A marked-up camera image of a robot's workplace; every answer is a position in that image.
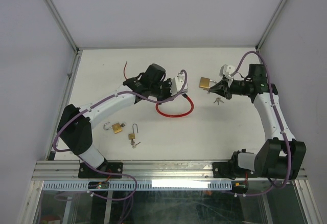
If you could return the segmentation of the large padlock keys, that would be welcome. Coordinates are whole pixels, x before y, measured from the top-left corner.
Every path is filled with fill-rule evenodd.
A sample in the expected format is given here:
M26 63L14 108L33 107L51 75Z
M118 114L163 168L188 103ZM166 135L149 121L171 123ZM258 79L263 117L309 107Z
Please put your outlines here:
M222 100L221 97L217 97L214 101L214 103L216 103L217 105L219 105L220 103L224 104L224 101Z

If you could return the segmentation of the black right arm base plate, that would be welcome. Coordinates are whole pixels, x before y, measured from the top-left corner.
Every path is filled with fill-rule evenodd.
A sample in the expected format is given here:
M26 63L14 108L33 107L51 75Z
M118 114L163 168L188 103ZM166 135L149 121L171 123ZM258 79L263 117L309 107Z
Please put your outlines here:
M214 178L229 178L231 180L235 180L236 178L245 178L248 176L249 178L257 178L257 174L248 169L243 169L235 166L234 164L224 161L224 162L213 162L212 163L212 171Z

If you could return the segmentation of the red cable lock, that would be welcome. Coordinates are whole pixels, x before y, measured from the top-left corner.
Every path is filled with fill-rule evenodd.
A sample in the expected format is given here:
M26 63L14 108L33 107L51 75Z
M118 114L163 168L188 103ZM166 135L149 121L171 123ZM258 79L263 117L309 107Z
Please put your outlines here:
M184 101L179 99L175 106L171 105L161 105L157 104L155 109L158 114L167 118L182 118L190 115L194 111L194 102L192 99L187 95L182 95Z

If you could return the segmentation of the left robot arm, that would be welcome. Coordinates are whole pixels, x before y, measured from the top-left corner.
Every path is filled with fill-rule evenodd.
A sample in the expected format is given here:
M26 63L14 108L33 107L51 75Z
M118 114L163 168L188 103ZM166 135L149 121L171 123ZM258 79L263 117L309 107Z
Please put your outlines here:
M81 107L68 105L61 116L57 138L74 155L89 164L89 171L94 176L104 176L107 171L106 160L93 144L92 130L108 116L138 103L144 97L151 96L162 101L178 93L177 88L183 86L182 77L164 80L165 75L165 69L151 64L145 72L126 79L108 98Z

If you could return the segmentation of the large brass padlock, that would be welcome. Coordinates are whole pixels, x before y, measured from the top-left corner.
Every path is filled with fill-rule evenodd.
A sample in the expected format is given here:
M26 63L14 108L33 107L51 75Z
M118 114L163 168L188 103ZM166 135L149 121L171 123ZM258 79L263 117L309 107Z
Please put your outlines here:
M206 77L201 77L200 82L199 82L199 88L203 90L208 90L212 85L215 85L217 81L206 78Z

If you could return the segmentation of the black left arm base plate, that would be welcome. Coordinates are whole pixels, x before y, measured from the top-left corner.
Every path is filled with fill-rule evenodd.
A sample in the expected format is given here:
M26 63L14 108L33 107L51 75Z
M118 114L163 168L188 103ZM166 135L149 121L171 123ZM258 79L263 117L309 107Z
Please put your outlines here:
M98 171L114 173L114 175L108 175L99 173ZM120 162L108 162L102 163L96 170L91 169L86 163L80 163L78 178L98 178L107 179L110 178L122 178L123 173L123 163Z

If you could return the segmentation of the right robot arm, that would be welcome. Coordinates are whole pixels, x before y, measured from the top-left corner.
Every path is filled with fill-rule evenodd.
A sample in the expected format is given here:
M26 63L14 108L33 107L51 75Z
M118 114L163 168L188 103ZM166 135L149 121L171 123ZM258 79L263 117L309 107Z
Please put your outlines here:
M242 177L252 171L258 177L269 179L297 178L306 146L298 141L287 126L279 105L278 91L267 76L262 64L250 64L248 75L235 80L232 65L220 69L221 81L209 88L209 92L230 100L234 95L247 96L259 113L265 134L265 143L258 153L245 149L235 151L219 172L226 177Z

